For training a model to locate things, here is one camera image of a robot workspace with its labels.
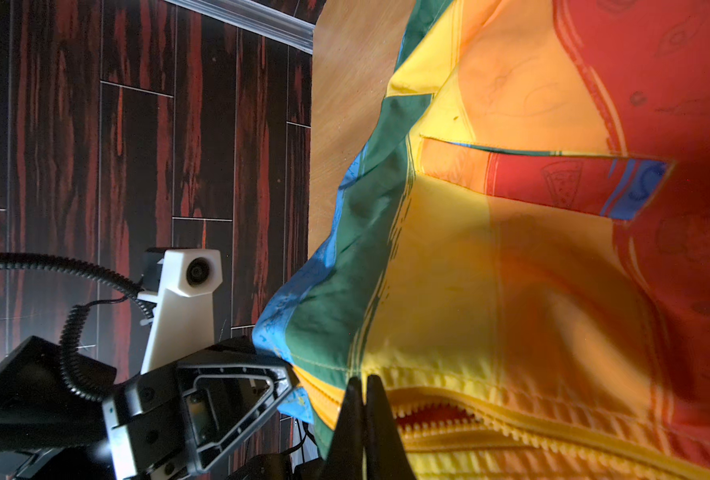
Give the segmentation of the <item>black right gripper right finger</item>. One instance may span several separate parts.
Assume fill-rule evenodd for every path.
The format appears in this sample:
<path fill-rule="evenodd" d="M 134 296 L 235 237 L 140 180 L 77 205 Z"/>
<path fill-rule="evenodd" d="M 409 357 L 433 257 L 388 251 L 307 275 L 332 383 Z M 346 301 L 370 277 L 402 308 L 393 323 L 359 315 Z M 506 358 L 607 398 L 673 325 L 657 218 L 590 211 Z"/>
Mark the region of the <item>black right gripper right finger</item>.
<path fill-rule="evenodd" d="M 370 375 L 366 384 L 365 456 L 371 480 L 416 480 L 381 378 Z"/>

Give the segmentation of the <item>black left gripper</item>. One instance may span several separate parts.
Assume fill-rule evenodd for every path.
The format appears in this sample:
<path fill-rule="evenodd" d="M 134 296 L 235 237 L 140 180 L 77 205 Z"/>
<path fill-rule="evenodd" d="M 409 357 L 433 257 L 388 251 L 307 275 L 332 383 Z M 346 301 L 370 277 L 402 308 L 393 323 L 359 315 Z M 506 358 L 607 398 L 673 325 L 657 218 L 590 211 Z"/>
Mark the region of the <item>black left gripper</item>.
<path fill-rule="evenodd" d="M 169 373 L 115 384 L 113 367 L 78 355 L 111 388 L 94 402 L 64 382 L 61 349 L 30 337 L 0 363 L 0 474 L 9 479 L 187 479 L 258 431 L 297 387 L 277 357 L 214 349 Z"/>

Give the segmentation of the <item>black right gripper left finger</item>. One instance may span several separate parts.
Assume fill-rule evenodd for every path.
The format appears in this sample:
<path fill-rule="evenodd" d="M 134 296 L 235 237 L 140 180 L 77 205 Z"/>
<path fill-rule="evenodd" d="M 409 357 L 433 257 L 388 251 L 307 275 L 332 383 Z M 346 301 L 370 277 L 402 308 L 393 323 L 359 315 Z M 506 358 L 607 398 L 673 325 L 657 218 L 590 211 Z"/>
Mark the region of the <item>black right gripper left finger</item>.
<path fill-rule="evenodd" d="M 362 381 L 359 377 L 353 377 L 348 382 L 329 454 L 319 479 L 363 479 L 364 425 Z"/>

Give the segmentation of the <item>rainbow striped zip jacket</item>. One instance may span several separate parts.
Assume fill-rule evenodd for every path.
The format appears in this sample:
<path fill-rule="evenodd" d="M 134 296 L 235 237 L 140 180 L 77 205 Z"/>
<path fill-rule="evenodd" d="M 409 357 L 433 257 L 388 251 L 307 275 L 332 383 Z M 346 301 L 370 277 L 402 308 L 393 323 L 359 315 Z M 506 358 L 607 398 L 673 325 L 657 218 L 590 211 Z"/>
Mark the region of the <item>rainbow striped zip jacket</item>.
<path fill-rule="evenodd" d="M 419 1 L 253 340 L 320 455 L 378 376 L 419 479 L 710 479 L 710 1 Z"/>

